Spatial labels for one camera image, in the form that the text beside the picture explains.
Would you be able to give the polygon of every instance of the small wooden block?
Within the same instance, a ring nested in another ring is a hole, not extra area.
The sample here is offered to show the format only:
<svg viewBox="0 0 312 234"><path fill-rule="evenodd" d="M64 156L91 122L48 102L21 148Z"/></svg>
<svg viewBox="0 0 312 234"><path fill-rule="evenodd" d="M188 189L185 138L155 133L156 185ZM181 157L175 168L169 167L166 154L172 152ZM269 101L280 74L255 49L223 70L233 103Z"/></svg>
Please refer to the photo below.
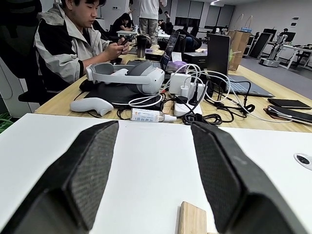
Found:
<svg viewBox="0 0 312 234"><path fill-rule="evenodd" d="M206 211L183 201L180 212L179 234L207 234Z"/></svg>

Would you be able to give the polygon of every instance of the hand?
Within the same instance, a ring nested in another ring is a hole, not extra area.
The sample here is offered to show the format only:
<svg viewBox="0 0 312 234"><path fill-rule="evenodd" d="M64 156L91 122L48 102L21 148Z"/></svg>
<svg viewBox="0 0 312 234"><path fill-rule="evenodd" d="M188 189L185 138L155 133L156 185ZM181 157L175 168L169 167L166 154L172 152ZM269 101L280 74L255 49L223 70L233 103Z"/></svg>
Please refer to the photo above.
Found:
<svg viewBox="0 0 312 234"><path fill-rule="evenodd" d="M123 45L112 43L109 46L107 46L103 54L105 55L105 58L107 60L114 60L114 59L117 59L119 55L121 55L123 49L124 49Z"/></svg>
<svg viewBox="0 0 312 234"><path fill-rule="evenodd" d="M121 45L124 41L125 41L125 38L121 38L118 41L118 45ZM126 55L129 53L129 45L130 45L129 42L127 42L126 44L123 45L123 50L122 50L123 55Z"/></svg>

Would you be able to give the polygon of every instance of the smartphone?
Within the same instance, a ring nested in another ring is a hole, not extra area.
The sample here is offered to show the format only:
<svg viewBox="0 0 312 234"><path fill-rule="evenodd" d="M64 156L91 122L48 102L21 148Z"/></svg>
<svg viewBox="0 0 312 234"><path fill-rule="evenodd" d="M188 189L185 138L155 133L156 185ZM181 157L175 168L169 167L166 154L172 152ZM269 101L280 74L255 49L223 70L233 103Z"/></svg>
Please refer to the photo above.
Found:
<svg viewBox="0 0 312 234"><path fill-rule="evenodd" d="M312 107L298 100L268 98L268 101L275 106L284 107L288 109L298 109L298 110L311 110L312 109Z"/></svg>
<svg viewBox="0 0 312 234"><path fill-rule="evenodd" d="M131 38L132 36L127 36L121 45L125 45Z"/></svg>
<svg viewBox="0 0 312 234"><path fill-rule="evenodd" d="M293 120L295 122L312 124L312 115L298 112L298 111L289 110L283 107L268 106L268 113L273 116L278 116L281 118Z"/></svg>

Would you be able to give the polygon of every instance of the brown paper bag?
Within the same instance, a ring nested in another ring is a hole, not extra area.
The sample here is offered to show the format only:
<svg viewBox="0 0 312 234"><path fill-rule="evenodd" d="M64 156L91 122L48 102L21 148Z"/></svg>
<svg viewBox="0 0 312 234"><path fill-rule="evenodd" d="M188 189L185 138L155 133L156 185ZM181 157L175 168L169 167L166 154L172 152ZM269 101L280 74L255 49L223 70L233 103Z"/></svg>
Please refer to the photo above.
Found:
<svg viewBox="0 0 312 234"><path fill-rule="evenodd" d="M229 70L236 71L245 52L250 33L230 31L231 37Z"/></svg>

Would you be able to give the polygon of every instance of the cup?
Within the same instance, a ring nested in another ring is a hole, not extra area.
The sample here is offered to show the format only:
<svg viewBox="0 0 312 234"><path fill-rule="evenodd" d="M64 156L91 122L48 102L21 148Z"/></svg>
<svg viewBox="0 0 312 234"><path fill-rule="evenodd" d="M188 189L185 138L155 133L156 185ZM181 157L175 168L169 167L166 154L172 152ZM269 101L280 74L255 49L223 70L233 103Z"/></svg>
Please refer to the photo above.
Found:
<svg viewBox="0 0 312 234"><path fill-rule="evenodd" d="M144 58L147 38L146 36L139 35L137 36L136 40L137 40L137 57Z"/></svg>

